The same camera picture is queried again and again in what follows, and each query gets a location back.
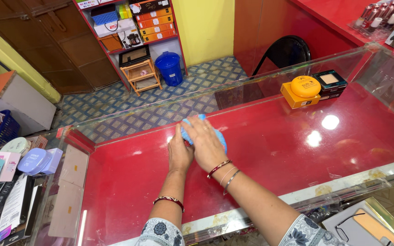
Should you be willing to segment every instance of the white patterned sleeve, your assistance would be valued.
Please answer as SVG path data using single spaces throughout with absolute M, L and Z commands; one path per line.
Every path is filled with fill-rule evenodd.
M 151 218 L 142 229 L 135 246 L 185 246 L 182 232 L 171 222 Z
M 305 215 L 299 215 L 279 246 L 349 246 Z

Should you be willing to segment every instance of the pink box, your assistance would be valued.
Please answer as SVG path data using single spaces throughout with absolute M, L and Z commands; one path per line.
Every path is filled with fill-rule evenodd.
M 14 172 L 21 159 L 21 154 L 0 151 L 0 159 L 4 160 L 4 166 L 0 171 L 0 182 L 10 182 L 13 179 Z

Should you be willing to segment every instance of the woman's right hand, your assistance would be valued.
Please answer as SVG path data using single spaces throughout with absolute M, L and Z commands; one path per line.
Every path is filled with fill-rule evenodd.
M 209 121 L 203 121 L 197 117 L 188 117 L 188 120 L 191 125 L 182 122 L 181 126 L 194 142 L 194 157 L 200 167 L 210 172 L 214 167 L 227 161 L 223 146 Z

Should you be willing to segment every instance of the wooden door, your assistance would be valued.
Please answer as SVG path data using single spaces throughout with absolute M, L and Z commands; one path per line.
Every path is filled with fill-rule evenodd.
M 71 0 L 0 0 L 0 35 L 63 95 L 119 81 Z

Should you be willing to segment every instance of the blue dustbin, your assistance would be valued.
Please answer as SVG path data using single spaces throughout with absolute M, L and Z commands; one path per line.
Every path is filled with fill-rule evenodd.
M 156 59 L 155 65 L 161 71 L 168 86 L 176 86 L 182 82 L 182 70 L 180 69 L 178 54 L 166 51 Z

